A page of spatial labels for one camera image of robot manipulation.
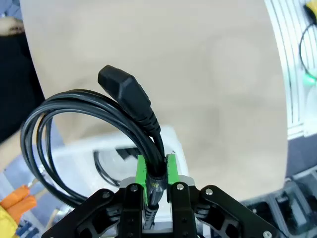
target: bolt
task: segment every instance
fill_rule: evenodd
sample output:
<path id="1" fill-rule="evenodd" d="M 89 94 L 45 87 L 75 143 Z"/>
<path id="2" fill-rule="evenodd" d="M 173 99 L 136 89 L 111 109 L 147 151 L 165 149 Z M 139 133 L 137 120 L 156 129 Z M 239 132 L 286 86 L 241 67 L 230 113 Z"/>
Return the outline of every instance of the bolt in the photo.
<path id="1" fill-rule="evenodd" d="M 272 233 L 269 231 L 265 231 L 265 232 L 263 232 L 263 237 L 264 238 L 272 238 Z"/>
<path id="2" fill-rule="evenodd" d="M 138 190 L 138 187 L 137 187 L 137 185 L 132 185 L 131 187 L 130 187 L 130 190 L 132 191 L 132 192 L 135 192 L 136 190 Z"/>
<path id="3" fill-rule="evenodd" d="M 213 191 L 212 191 L 210 188 L 207 188 L 206 191 L 205 191 L 205 193 L 206 193 L 207 195 L 212 195 Z"/>
<path id="4" fill-rule="evenodd" d="M 109 198 L 110 197 L 110 193 L 109 192 L 104 192 L 103 193 L 103 198 Z"/>
<path id="5" fill-rule="evenodd" d="M 184 185 L 182 185 L 181 183 L 179 183 L 177 186 L 176 186 L 177 190 L 183 190 L 184 189 Z"/>

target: table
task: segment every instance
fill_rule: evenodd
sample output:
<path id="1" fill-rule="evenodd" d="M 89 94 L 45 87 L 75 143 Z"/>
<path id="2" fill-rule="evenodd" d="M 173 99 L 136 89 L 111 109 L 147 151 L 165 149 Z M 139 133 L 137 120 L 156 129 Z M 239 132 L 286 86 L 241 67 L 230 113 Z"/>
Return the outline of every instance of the table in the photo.
<path id="1" fill-rule="evenodd" d="M 197 187 L 215 184 L 243 200 L 283 186 L 285 90 L 263 1 L 22 0 L 21 7 L 46 97 L 103 93 L 97 74 L 111 64 L 134 75 L 160 124 L 175 128 Z M 66 143 L 114 130 L 76 114 L 56 124 Z"/>

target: black plug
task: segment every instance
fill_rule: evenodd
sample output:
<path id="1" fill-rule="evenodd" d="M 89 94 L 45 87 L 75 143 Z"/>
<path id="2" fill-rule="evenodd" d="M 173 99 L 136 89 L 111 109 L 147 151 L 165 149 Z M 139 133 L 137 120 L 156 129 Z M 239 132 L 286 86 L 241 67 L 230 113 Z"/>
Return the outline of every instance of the black plug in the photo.
<path id="1" fill-rule="evenodd" d="M 160 133 L 159 122 L 151 101 L 135 77 L 121 69 L 105 66 L 98 74 L 98 83 L 139 124 L 149 136 Z"/>

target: green led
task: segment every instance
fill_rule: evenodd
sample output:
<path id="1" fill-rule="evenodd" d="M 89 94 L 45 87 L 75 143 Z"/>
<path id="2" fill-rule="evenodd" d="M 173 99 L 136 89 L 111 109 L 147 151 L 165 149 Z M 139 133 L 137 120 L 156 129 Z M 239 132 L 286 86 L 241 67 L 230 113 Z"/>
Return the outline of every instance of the green led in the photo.
<path id="1" fill-rule="evenodd" d="M 304 76 L 304 84 L 306 85 L 315 85 L 316 84 L 316 80 L 311 77 L 309 74 L 305 74 Z"/>

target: thin black wire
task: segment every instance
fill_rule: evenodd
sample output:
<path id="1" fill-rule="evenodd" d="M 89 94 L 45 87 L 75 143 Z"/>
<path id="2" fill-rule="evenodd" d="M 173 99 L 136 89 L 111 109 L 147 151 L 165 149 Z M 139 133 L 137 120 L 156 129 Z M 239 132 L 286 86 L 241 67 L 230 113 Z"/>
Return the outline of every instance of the thin black wire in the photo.
<path id="1" fill-rule="evenodd" d="M 147 168 L 154 175 L 162 173 L 159 169 L 164 167 L 164 158 L 146 132 L 140 128 L 133 119 L 110 98 L 89 90 L 70 90 L 56 94 L 45 100 L 37 107 L 22 126 L 20 144 L 22 155 L 26 164 L 35 177 L 58 199 L 72 207 L 77 207 L 87 198 L 66 186 L 59 177 L 54 165 L 51 152 L 51 126 L 55 115 L 75 112 L 87 114 L 102 119 L 125 133 L 138 147 L 145 157 Z M 39 171 L 32 149 L 33 131 L 37 121 L 36 149 L 45 170 L 52 180 L 65 192 L 49 184 Z M 46 151 L 42 147 L 42 135 L 45 134 Z"/>
<path id="2" fill-rule="evenodd" d="M 115 187 L 120 186 L 120 180 L 116 180 L 112 178 L 102 167 L 100 160 L 99 160 L 99 151 L 94 151 L 94 161 L 95 161 L 95 167 L 98 172 L 98 174 L 109 184 Z"/>
<path id="3" fill-rule="evenodd" d="M 304 39 L 304 36 L 305 36 L 305 33 L 308 31 L 308 29 L 311 27 L 311 26 L 314 26 L 315 24 L 314 23 L 311 23 L 309 24 L 305 30 L 303 31 L 302 33 L 302 36 L 301 36 L 301 39 L 299 41 L 299 58 L 300 58 L 300 61 L 301 61 L 301 64 L 305 70 L 305 73 L 308 74 L 310 77 L 314 78 L 315 80 L 317 80 L 317 78 L 315 76 L 313 76 L 307 69 L 306 65 L 304 64 L 304 61 L 303 61 L 303 57 L 302 57 L 302 42 L 303 42 L 303 39 Z"/>

